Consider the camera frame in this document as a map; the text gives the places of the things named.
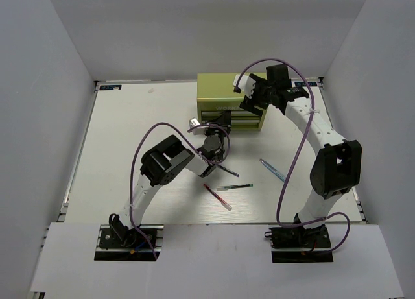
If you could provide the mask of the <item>green metal drawer toolbox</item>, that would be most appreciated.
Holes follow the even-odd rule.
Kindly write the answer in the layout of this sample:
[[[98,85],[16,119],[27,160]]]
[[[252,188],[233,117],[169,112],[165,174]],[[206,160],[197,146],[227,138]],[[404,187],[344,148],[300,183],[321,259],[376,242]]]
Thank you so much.
[[[267,111],[261,117],[240,108],[243,93],[233,91],[237,73],[199,73],[197,75],[197,114],[202,123],[218,118],[223,112],[231,112],[234,130],[260,131]]]

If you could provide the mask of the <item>purple capped gel pen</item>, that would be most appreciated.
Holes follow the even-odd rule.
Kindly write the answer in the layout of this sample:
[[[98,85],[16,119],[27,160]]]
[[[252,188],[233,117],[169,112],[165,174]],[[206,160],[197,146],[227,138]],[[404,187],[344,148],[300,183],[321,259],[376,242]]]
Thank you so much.
[[[231,169],[228,169],[227,167],[225,167],[225,166],[223,166],[223,165],[216,164],[216,166],[217,166],[219,169],[223,170],[224,172],[226,172],[226,173],[228,173],[228,174],[231,174],[231,175],[233,175],[233,176],[235,176],[235,177],[240,177],[240,174],[239,174],[239,173],[236,173],[235,171],[233,171],[233,170],[231,170]]]

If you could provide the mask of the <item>blue pen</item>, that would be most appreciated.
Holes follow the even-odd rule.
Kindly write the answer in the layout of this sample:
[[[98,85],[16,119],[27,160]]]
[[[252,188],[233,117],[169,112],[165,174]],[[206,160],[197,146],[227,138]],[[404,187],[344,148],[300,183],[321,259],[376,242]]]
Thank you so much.
[[[266,167],[273,175],[277,176],[282,182],[286,181],[286,176],[280,171],[278,171],[271,164],[269,164],[267,161],[265,161],[262,158],[260,158],[259,161],[263,164],[264,167]]]

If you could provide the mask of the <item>green gel pen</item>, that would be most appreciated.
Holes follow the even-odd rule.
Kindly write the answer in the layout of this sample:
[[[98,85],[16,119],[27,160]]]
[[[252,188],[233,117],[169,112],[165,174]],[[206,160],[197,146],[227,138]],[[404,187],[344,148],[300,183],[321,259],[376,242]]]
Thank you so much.
[[[244,189],[244,188],[251,188],[253,187],[253,184],[237,184],[237,185],[224,185],[224,186],[218,186],[216,188],[217,191],[228,191],[232,189]]]

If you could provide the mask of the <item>red gel pen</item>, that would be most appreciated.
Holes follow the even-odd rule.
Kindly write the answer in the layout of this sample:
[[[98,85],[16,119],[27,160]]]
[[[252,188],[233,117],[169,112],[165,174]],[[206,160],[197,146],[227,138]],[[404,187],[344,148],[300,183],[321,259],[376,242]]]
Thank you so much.
[[[221,198],[216,192],[214,192],[207,184],[203,184],[204,188],[212,194],[228,211],[232,210],[232,207],[223,199]]]

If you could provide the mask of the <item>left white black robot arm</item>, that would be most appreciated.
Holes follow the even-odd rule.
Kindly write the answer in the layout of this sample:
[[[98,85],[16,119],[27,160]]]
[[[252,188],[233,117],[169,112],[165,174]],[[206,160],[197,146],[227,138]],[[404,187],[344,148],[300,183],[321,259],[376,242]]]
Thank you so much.
[[[135,227],[141,225],[144,213],[161,187],[171,183],[182,170],[187,169],[204,178],[210,175],[227,158],[230,149],[231,112],[225,111],[218,118],[199,123],[189,121],[188,132],[205,136],[203,145],[185,147],[181,138],[170,135],[146,151],[141,158],[139,178],[134,180],[136,150],[130,171],[130,195],[128,202],[116,214],[109,217],[109,226],[115,239],[122,246],[131,246],[137,239]]]

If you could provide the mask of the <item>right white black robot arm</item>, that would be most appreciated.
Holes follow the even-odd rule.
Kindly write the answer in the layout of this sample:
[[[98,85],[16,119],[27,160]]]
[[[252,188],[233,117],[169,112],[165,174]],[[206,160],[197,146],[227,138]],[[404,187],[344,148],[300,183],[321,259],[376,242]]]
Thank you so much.
[[[307,84],[293,86],[285,64],[268,66],[266,77],[253,73],[236,75],[234,91],[243,93],[243,110],[261,116],[274,106],[292,121],[309,142],[316,159],[311,168],[311,194],[295,216],[294,241],[308,246],[316,239],[315,228],[323,225],[337,201],[356,186],[361,176],[362,147],[347,140],[320,115]]]

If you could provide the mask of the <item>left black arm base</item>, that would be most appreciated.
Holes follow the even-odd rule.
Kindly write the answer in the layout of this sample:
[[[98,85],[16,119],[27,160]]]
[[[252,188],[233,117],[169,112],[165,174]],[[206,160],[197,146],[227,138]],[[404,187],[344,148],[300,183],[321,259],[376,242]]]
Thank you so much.
[[[140,230],[147,236],[151,245],[135,228],[125,226],[118,215],[112,213],[108,224],[101,225],[95,261],[153,262],[158,257],[163,241],[162,226],[144,226]]]

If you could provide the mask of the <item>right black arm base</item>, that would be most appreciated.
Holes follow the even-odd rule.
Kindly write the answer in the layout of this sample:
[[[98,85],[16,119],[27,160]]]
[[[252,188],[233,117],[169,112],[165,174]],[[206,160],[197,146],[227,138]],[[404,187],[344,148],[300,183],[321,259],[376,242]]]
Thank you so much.
[[[264,233],[270,241],[272,262],[332,263],[331,241],[325,225],[317,228],[269,228]]]

